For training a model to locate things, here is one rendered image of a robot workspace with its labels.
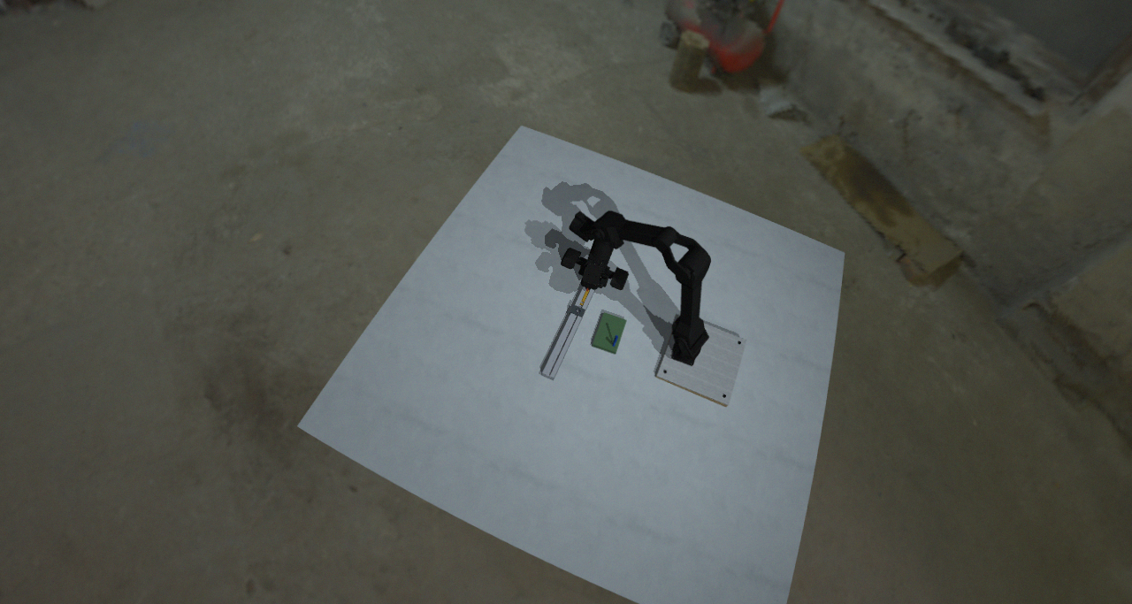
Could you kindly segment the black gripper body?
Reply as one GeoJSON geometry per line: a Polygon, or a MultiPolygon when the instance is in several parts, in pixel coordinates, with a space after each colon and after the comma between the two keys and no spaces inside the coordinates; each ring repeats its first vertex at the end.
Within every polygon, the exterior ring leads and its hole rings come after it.
{"type": "MultiPolygon", "coordinates": [[[[581,265],[581,271],[582,271],[583,268],[584,268],[584,264],[588,260],[585,260],[585,258],[580,257],[580,256],[581,256],[581,252],[577,252],[576,249],[573,249],[573,248],[567,249],[567,252],[565,252],[565,254],[563,254],[563,258],[561,258],[561,266],[563,266],[563,268],[573,269],[574,266],[575,266],[575,264],[578,264],[578,265],[581,265]]],[[[617,268],[616,271],[611,271],[610,268],[609,268],[609,266],[608,266],[610,257],[611,257],[611,254],[609,254],[608,257],[602,257],[602,256],[599,256],[599,254],[594,254],[592,252],[592,249],[591,249],[591,252],[589,254],[589,260],[592,260],[592,264],[604,264],[604,273],[606,273],[606,275],[609,275],[610,281],[612,279],[610,282],[610,285],[612,286],[612,288],[623,290],[623,287],[625,287],[626,281],[628,279],[628,271],[623,270],[620,268],[617,268]]]]}

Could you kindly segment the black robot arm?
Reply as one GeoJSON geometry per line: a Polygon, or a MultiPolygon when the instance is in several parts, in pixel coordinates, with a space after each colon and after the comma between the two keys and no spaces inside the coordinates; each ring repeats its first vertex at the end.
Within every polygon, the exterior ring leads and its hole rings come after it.
{"type": "MultiPolygon", "coordinates": [[[[705,249],[698,245],[695,239],[681,236],[672,226],[638,224],[626,221],[621,214],[614,210],[608,210],[595,222],[578,210],[571,221],[569,228],[586,242],[589,239],[590,241],[594,239],[592,252],[602,257],[612,254],[614,248],[624,245],[623,239],[657,247],[664,258],[667,268],[674,271],[676,279],[681,283],[680,317],[677,317],[677,321],[672,325],[675,343],[671,359],[693,366],[702,346],[710,339],[703,319],[700,318],[702,281],[711,264],[705,249]],[[691,252],[683,254],[677,262],[671,250],[674,244],[686,247],[691,252]]],[[[604,273],[604,264],[592,264],[592,260],[588,260],[582,271],[584,274],[581,286],[591,290],[606,288],[609,275],[604,273]]]]}

